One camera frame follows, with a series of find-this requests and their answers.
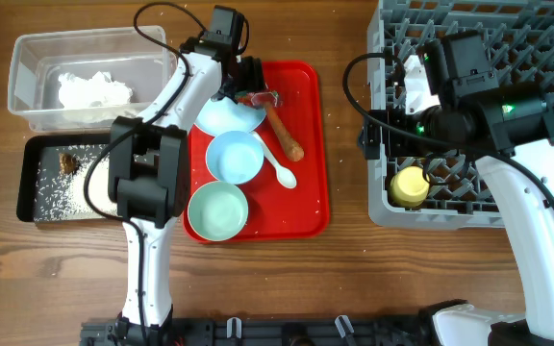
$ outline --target wooden handle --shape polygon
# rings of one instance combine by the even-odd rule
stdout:
[[[286,153],[288,160],[297,162],[303,159],[305,156],[303,148],[301,148],[300,144],[290,136],[288,129],[286,129],[284,123],[282,123],[279,116],[277,116],[277,112],[273,108],[273,105],[265,103],[264,109],[266,110],[266,117],[268,117],[270,126],[272,126],[275,135],[277,135],[279,144],[281,144],[281,148],[284,150],[284,153]]]

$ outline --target green bowl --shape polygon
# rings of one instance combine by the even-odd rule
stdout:
[[[240,188],[224,182],[202,185],[188,205],[189,224],[209,241],[223,241],[242,230],[249,206]]]

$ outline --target light blue plate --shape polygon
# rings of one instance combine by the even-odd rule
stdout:
[[[241,103],[235,104],[224,97],[220,101],[209,100],[196,118],[195,125],[207,135],[219,136],[229,131],[251,132],[266,117],[265,110],[254,110]]]
[[[248,214],[249,206],[242,191],[223,182],[202,185],[188,205],[189,224],[198,235],[210,241],[237,235],[245,226]]]
[[[215,137],[207,148],[207,167],[219,181],[234,185],[249,182],[264,163],[260,142],[243,131]]]

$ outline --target yellow round object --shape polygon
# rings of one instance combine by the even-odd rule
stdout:
[[[422,168],[407,167],[390,181],[389,194],[394,202],[404,208],[419,206],[429,193],[429,183],[422,179]]]

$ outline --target wooden table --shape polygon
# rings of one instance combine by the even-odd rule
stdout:
[[[365,161],[356,148],[362,120],[346,102],[340,81],[347,63],[365,51],[376,4],[223,3],[249,18],[247,54],[265,61],[302,60],[316,69],[332,220],[313,239],[217,246],[199,245],[178,227],[170,264],[176,316],[364,317],[414,312],[453,298],[523,311],[503,230],[400,231],[378,227],[367,215]],[[138,7],[0,7],[0,345],[77,345],[82,322],[119,313],[127,284],[120,225],[37,228],[16,219],[23,148],[34,134],[6,109],[14,41],[30,33],[130,26]],[[190,1],[188,9],[210,20],[211,4]],[[147,12],[142,22],[162,25],[175,44],[197,34],[188,18],[171,9]],[[351,84],[368,107],[364,83],[361,67]]]

